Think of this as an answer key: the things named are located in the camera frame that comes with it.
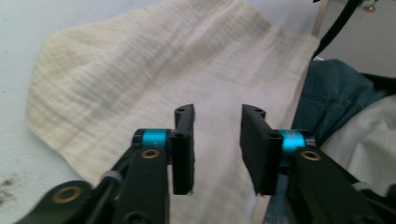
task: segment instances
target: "white table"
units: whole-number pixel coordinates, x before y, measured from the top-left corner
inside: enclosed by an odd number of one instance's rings
[[[80,179],[25,124],[31,71],[40,46],[59,30],[115,17],[161,0],[41,0],[0,2],[0,222],[25,216],[49,189]],[[246,0],[272,23],[312,34],[320,3]]]

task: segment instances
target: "cream cloth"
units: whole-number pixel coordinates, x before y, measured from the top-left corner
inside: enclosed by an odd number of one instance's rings
[[[28,125],[94,184],[136,129],[174,128],[174,109],[194,104],[194,193],[171,196],[171,221],[249,223],[241,104],[287,128],[317,46],[238,1],[165,1],[51,36],[35,65]]]

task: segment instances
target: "white cloth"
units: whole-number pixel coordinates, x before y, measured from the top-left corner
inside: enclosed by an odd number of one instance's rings
[[[317,46],[238,1],[165,1],[51,36],[35,65],[28,125],[97,183],[136,129],[174,128],[173,110],[194,104],[194,193],[171,196],[171,221],[249,223],[241,104],[288,128]]]
[[[385,195],[396,184],[396,95],[362,110],[322,149],[359,181]]]

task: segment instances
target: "jeans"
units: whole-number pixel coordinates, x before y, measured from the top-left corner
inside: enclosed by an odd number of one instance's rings
[[[292,129],[311,132],[318,146],[367,105],[390,95],[338,60],[312,61]],[[288,178],[279,175],[264,223],[289,223],[284,206]]]

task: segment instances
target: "fabric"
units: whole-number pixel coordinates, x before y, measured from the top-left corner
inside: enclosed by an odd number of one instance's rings
[[[346,63],[338,60],[312,61],[292,129],[311,132],[321,146],[364,107],[388,95],[388,91],[377,89],[373,81]],[[358,137],[359,131],[350,129],[349,134]],[[342,135],[332,136],[332,152],[342,155],[334,158],[337,162],[342,157],[344,160],[350,158],[345,155],[354,148],[338,145],[339,138],[343,138]],[[287,185],[288,178],[279,175],[276,195],[271,197],[264,223],[289,223],[284,205]]]
[[[241,104],[289,128],[318,46],[234,0],[174,0],[51,36],[36,62],[30,129],[93,184],[138,128],[174,128],[194,104],[195,185],[172,223],[249,223],[256,202],[239,148]]]
[[[389,186],[396,184],[396,95],[365,108],[329,138],[322,150],[385,196]]]

